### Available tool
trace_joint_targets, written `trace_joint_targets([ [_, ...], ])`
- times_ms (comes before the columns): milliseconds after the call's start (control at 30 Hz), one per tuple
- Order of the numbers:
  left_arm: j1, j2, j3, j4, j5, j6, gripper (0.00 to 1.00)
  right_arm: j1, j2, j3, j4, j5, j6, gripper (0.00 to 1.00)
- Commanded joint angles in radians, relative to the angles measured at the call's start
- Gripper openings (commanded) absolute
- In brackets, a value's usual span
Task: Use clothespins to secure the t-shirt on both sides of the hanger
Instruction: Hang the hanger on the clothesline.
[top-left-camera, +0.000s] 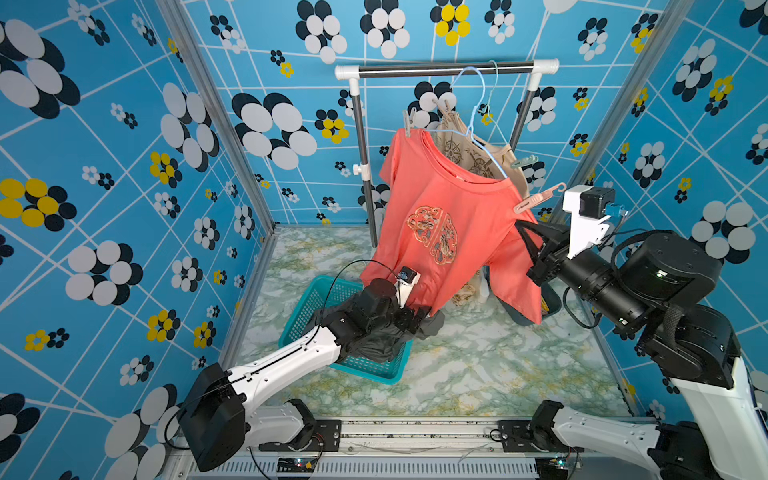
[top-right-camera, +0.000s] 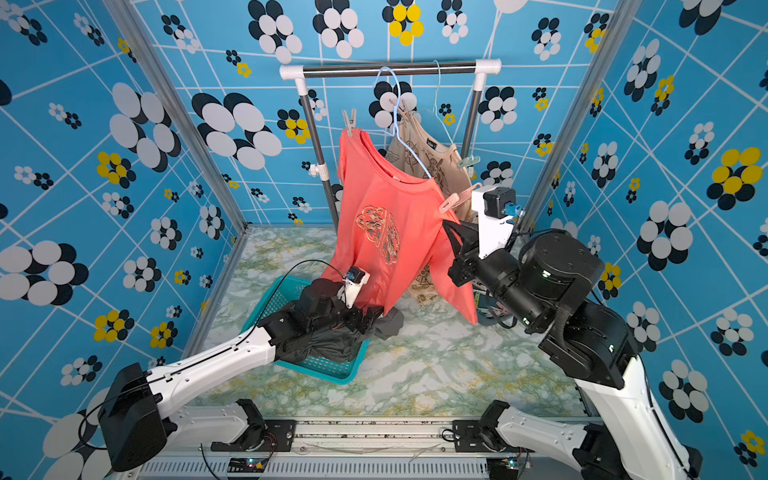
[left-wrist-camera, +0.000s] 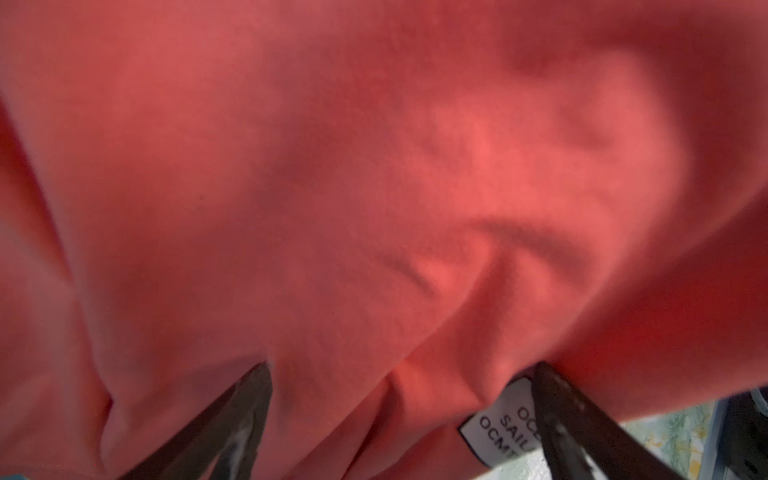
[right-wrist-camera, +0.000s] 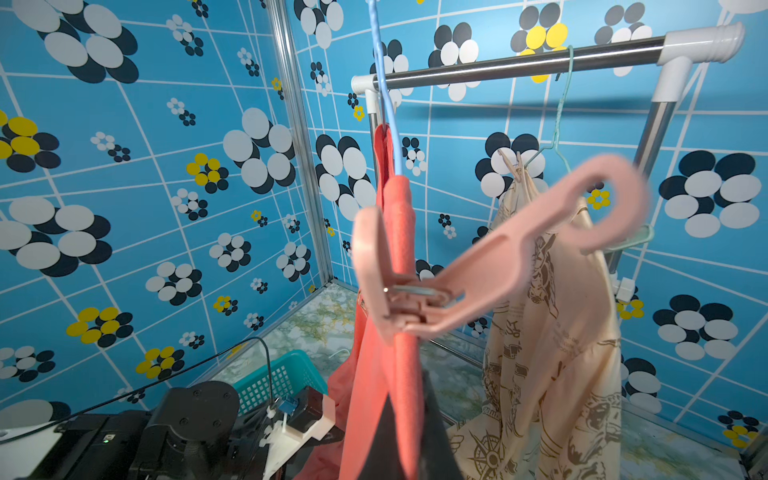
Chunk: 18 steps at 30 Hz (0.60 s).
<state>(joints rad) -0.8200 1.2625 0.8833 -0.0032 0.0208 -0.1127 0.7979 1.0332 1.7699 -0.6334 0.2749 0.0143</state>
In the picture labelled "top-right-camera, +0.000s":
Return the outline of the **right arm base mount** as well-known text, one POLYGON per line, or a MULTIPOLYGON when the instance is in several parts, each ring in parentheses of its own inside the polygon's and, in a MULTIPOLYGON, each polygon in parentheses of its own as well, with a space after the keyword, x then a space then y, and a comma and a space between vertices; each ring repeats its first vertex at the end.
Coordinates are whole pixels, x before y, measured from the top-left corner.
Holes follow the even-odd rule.
POLYGON ((451 438, 457 453, 518 455, 529 452, 528 449, 508 445, 499 434, 481 426, 478 420, 453 420, 446 437, 451 438))

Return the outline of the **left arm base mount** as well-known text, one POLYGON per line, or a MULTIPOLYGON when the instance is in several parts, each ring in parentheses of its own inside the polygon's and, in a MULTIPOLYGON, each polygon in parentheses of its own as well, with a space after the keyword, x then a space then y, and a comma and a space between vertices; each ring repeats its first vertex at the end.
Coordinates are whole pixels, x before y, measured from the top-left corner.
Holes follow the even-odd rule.
POLYGON ((231 443, 213 442, 214 452, 289 452, 297 422, 290 419, 267 419, 249 426, 231 443))

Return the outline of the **blue wire hanger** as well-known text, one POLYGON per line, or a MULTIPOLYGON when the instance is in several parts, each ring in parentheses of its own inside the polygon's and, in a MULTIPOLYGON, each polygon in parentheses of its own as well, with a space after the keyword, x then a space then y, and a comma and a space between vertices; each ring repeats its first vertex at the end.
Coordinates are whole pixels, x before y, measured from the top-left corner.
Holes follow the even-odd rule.
POLYGON ((401 109, 402 89, 399 86, 398 77, 392 68, 388 66, 381 66, 377 71, 376 80, 379 80, 379 78, 383 74, 388 74, 389 76, 392 77, 392 79, 395 81, 395 88, 397 89, 397 92, 395 93, 396 100, 395 100, 395 103, 393 104, 393 121, 390 127, 390 135, 394 136, 397 139, 397 141, 411 154, 413 159, 421 166, 423 173, 427 175, 427 178, 432 179, 433 176, 428 171, 428 168, 421 161, 417 153, 409 146, 409 144, 400 135, 400 120, 398 119, 398 116, 402 116, 404 112, 401 109))

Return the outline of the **dark grey garment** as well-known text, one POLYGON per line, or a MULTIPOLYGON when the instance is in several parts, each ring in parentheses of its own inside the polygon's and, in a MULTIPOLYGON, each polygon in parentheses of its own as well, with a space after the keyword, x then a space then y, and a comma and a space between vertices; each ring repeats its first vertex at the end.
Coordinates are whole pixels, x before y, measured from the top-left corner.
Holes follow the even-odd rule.
POLYGON ((397 308, 392 308, 383 315, 367 335, 350 332, 344 326, 307 335, 299 339, 289 340, 276 348, 275 359, 288 363, 299 364, 308 357, 320 357, 343 363, 354 360, 363 342, 374 337, 387 340, 397 336, 404 325, 405 316, 397 308))

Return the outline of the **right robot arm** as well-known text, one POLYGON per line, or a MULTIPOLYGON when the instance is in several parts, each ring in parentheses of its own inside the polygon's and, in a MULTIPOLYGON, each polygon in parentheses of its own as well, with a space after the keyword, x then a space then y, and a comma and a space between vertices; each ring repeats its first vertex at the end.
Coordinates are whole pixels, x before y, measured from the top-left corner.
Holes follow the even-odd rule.
POLYGON ((627 323, 590 300, 603 262, 562 229, 546 229, 518 256, 501 247, 479 253, 477 228, 444 221, 458 286, 479 282, 524 326, 540 349, 575 380, 598 411, 597 423, 567 424, 494 401, 474 428, 484 446, 521 457, 538 453, 585 479, 696 479, 702 454, 682 444, 649 385, 627 323))

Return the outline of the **mint green clothespin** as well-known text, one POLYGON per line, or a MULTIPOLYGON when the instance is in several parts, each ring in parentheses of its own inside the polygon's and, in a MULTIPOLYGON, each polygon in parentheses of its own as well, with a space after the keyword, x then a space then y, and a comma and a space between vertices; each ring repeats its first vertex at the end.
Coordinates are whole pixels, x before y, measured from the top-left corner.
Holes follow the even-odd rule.
POLYGON ((468 155, 466 157, 463 157, 457 164, 459 168, 463 169, 472 169, 475 165, 477 165, 481 161, 480 156, 476 155, 468 155))

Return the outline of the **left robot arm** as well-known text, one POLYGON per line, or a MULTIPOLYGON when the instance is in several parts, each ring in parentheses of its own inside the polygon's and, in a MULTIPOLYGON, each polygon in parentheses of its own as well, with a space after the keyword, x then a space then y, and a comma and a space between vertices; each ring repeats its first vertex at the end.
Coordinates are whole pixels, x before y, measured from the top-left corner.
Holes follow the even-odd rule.
POLYGON ((247 331, 197 355, 148 371, 131 364, 116 374, 97 418, 114 472, 128 472, 171 444, 208 445, 215 451, 277 451, 281 436, 268 429, 251 400, 212 410, 191 401, 244 372, 315 357, 351 362, 372 337, 399 333, 397 309, 354 300, 360 285, 316 279, 301 291, 277 285, 262 316, 247 331))

